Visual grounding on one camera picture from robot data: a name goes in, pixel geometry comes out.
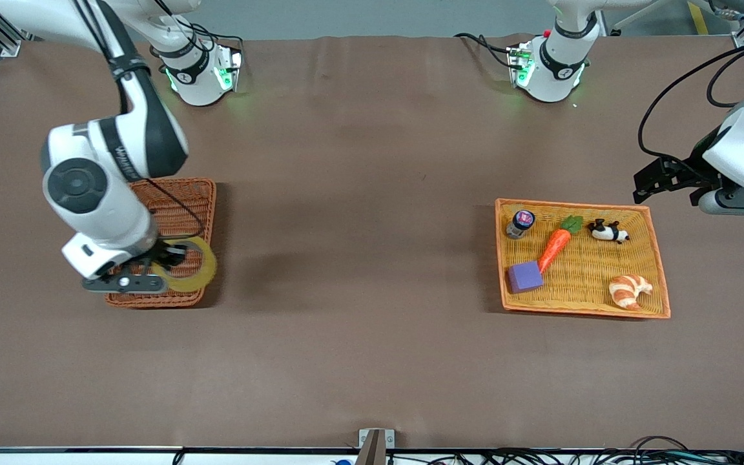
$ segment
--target woven basket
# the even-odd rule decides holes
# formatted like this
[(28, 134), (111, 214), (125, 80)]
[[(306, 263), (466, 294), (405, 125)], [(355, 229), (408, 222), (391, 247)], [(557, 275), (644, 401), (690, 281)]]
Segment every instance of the woven basket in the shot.
[[(156, 183), (197, 214), (203, 222), (201, 237), (211, 243), (216, 201), (214, 181), (207, 178), (181, 178), (156, 180)], [(160, 235), (176, 236), (190, 234), (197, 230), (197, 221), (154, 186), (146, 181), (139, 181), (132, 183), (130, 188), (140, 198), (142, 204), (154, 212)], [(171, 269), (171, 275), (192, 276), (199, 269), (201, 260), (198, 253), (189, 250), (185, 261)], [(136, 268), (133, 272), (142, 272), (141, 267)], [(173, 309), (197, 304), (203, 298), (204, 293), (205, 288), (194, 292), (166, 291), (163, 294), (106, 294), (105, 301), (113, 307), (127, 309)]]
[[(510, 239), (505, 230), (519, 209), (535, 215), (533, 227), (521, 239)], [(513, 294), (508, 268), (516, 263), (538, 260), (550, 233), (569, 215), (581, 215), (584, 227), (573, 235), (567, 247), (545, 271), (544, 285), (534, 291)], [(587, 224), (596, 218), (619, 221), (631, 240), (624, 244), (599, 241), (590, 236)], [(635, 205), (593, 205), (533, 200), (495, 201), (495, 237), (499, 257), (501, 301), (507, 310), (579, 314), (625, 318), (670, 318), (667, 283), (650, 210)], [(622, 309), (608, 292), (610, 280), (621, 274), (644, 276), (652, 294), (639, 295), (641, 310)]]

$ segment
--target table surface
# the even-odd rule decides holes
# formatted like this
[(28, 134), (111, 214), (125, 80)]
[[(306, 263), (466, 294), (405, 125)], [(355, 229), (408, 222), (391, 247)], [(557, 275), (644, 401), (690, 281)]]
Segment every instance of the table surface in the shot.
[[(512, 43), (512, 39), (499, 43)], [(180, 176), (219, 185), (221, 270), (190, 310), (113, 309), (59, 248), (51, 127), (118, 111), (101, 57), (27, 43), (0, 65), (0, 445), (744, 448), (744, 218), (652, 198), (665, 321), (508, 314), (493, 201), (632, 202), (653, 97), (725, 37), (604, 38), (562, 103), (460, 39), (250, 42), (240, 93), (189, 108)], [(646, 140), (686, 156), (720, 123), (710, 73)], [(744, 97), (744, 59), (721, 100)]]

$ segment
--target toy panda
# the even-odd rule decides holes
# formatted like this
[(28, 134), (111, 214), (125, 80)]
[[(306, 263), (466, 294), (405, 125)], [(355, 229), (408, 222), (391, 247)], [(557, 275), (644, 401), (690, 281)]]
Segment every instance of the toy panda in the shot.
[(587, 225), (587, 229), (590, 229), (591, 236), (600, 241), (616, 241), (620, 244), (629, 241), (630, 236), (628, 235), (628, 232), (624, 229), (618, 229), (618, 226), (618, 221), (608, 223), (608, 225), (605, 226), (604, 218), (596, 218), (596, 221)]

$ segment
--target croissant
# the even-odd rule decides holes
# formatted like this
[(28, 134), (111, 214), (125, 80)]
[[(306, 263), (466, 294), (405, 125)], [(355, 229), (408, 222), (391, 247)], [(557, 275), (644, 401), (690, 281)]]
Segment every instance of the croissant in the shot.
[(610, 295), (618, 306), (628, 310), (641, 310), (636, 298), (643, 292), (650, 294), (653, 291), (653, 285), (637, 274), (624, 274), (624, 276), (616, 276), (612, 279), (609, 289)]

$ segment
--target purple block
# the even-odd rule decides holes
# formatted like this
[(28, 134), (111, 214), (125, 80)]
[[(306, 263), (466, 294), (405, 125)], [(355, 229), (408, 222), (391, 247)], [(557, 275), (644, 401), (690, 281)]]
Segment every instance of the purple block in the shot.
[(510, 287), (513, 294), (532, 291), (544, 285), (541, 272), (538, 271), (538, 262), (519, 263), (507, 270), (510, 279)]

